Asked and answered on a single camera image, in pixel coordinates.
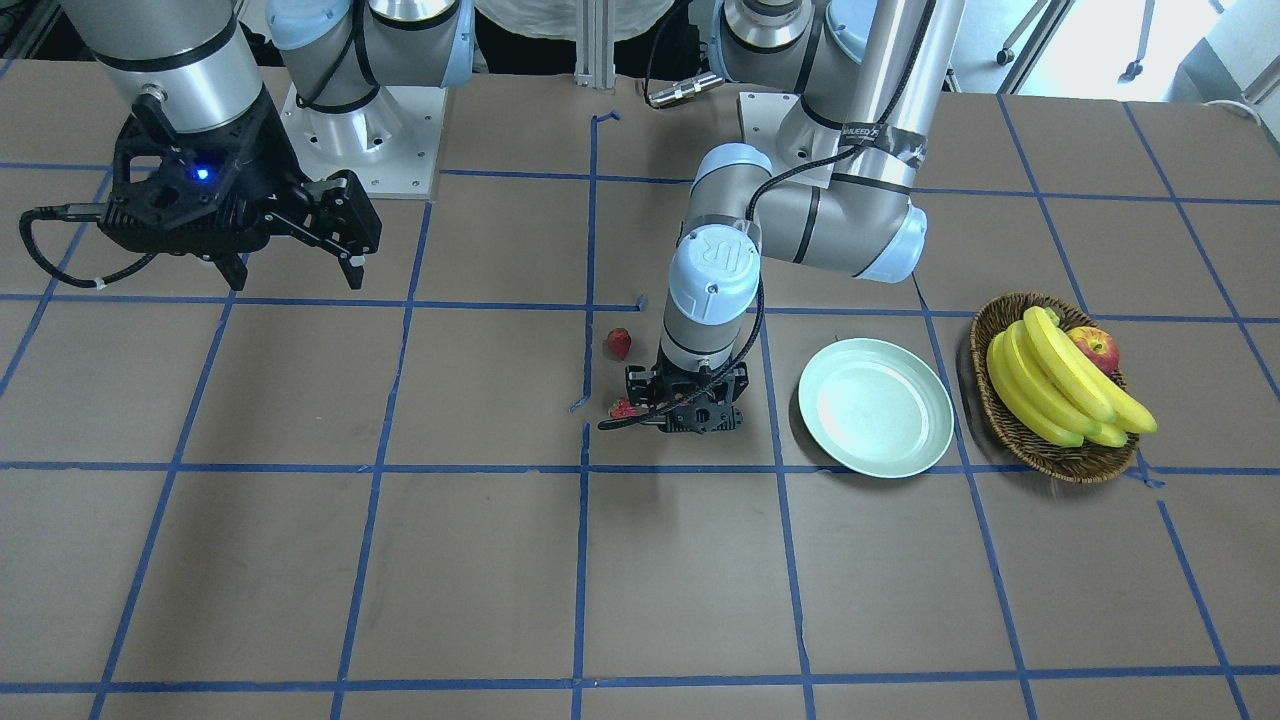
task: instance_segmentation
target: yellow banana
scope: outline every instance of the yellow banana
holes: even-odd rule
[[[1100,423],[1115,423],[1116,411],[1098,387],[1097,378],[1106,379],[1102,370],[1093,366],[1066,333],[1053,327],[1043,307],[1030,306],[1023,313],[1028,345],[1036,351],[1041,368],[1053,380],[1062,395],[1070,398],[1080,413]]]
[[[1129,442],[1129,436],[1124,434],[1124,430],[1111,423],[1100,423],[1098,432],[1089,433],[1084,437],[1088,438],[1089,442],[1096,442],[1107,447],[1124,447],[1125,443]]]
[[[1053,382],[1038,365],[1028,342],[1027,328],[1023,327],[1021,320],[1016,320],[1005,331],[1002,343],[1005,364],[1023,395],[1055,425],[1084,437],[1101,432],[1102,423],[1076,410],[1071,401],[1062,395],[1062,391],[1053,386]]]
[[[1102,392],[1107,402],[1111,404],[1112,410],[1115,410],[1116,416],[1114,420],[1102,420],[1102,418],[1098,418],[1100,420],[1105,423],[1114,421],[1120,425],[1121,429],[1130,433],[1156,432],[1158,428],[1156,418],[1152,416],[1147,407],[1134,400],[1132,395],[1120,389],[1120,386],[1111,382],[1111,378],[1108,378],[1106,373],[1091,363],[1089,359],[1080,352],[1079,347],[1075,347],[1071,338],[1066,337],[1066,333],[1057,331],[1057,336],[1061,337],[1066,346],[1074,351],[1065,354],[1068,360],[1075,365],[1079,374],[1093,382],[1094,387]]]
[[[1009,368],[1005,365],[1004,343],[1009,338],[1001,332],[987,346],[987,374],[991,375],[991,384],[996,386],[996,395],[1009,407],[1029,430],[1059,447],[1080,447],[1084,445],[1084,436],[1073,433],[1056,425],[1036,409],[1034,405],[1021,395],[1018,386],[1009,377]]]

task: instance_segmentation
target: red strawberry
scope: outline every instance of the red strawberry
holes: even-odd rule
[[[631,333],[626,328],[613,328],[604,336],[604,347],[618,360],[626,360],[627,352],[631,352]]]
[[[614,420],[618,418],[635,418],[636,415],[640,415],[640,409],[631,405],[631,401],[625,397],[620,397],[613,405],[609,405],[609,418]]]

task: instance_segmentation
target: red apple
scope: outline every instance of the red apple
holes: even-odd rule
[[[1071,338],[1080,352],[1107,375],[1120,366],[1120,348],[1106,331],[1080,325],[1071,328],[1066,337]]]

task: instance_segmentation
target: fruit basket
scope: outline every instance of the fruit basket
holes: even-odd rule
[[[1082,447],[1057,447],[1029,430],[1005,407],[987,375],[987,346],[1001,331],[1023,316],[1033,305],[1053,307],[1061,318],[1064,331],[1079,325],[1097,327],[1079,307],[1056,297],[1037,292],[1012,292],[987,302],[969,328],[969,352],[977,379],[982,410],[1000,442],[1019,460],[1052,478],[1069,483],[1102,483],[1117,477],[1134,462],[1138,436],[1129,433],[1124,447],[1105,447],[1085,442]],[[1111,379],[1126,389],[1120,370]]]

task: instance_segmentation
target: round plate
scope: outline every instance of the round plate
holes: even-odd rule
[[[951,445],[954,409],[923,360],[882,340],[842,340],[800,375],[800,415],[841,465],[877,478],[933,466]]]

